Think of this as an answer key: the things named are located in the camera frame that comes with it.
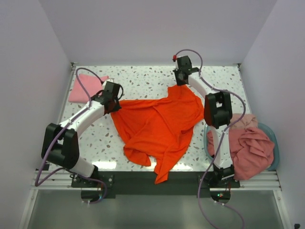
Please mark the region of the orange t shirt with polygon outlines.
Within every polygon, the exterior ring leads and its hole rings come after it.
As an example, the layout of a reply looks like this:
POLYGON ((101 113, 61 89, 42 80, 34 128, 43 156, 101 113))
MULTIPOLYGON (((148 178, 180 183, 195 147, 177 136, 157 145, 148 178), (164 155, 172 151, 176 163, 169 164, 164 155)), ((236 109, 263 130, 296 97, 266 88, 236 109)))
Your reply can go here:
POLYGON ((194 126, 203 120, 202 100, 187 86, 167 92, 161 99, 123 100, 111 114, 127 159, 144 167, 151 166, 150 157, 156 159, 155 184, 167 181, 191 143, 194 126))

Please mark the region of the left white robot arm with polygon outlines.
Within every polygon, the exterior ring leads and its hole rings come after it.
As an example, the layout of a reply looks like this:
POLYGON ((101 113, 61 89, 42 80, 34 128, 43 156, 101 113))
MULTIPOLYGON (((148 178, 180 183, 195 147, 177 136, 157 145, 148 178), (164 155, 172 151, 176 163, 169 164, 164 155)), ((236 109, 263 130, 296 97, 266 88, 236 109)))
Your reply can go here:
POLYGON ((89 98, 87 104, 71 118, 46 127, 41 157, 82 177, 98 179, 97 166, 81 157, 79 138, 88 127, 104 115, 121 109, 120 84, 106 80, 103 89, 89 98))

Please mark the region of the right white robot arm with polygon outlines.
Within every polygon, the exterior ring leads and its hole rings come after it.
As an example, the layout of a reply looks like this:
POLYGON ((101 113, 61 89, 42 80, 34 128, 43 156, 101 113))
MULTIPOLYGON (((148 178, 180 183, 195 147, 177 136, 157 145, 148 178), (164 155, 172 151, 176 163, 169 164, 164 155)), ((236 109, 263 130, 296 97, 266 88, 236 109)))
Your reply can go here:
POLYGON ((188 84, 204 97, 204 120, 213 135, 213 175, 217 181, 233 178, 234 166, 230 155, 228 126, 233 116, 230 93, 215 88, 193 67, 188 56, 173 56, 173 70, 178 86, 188 84))

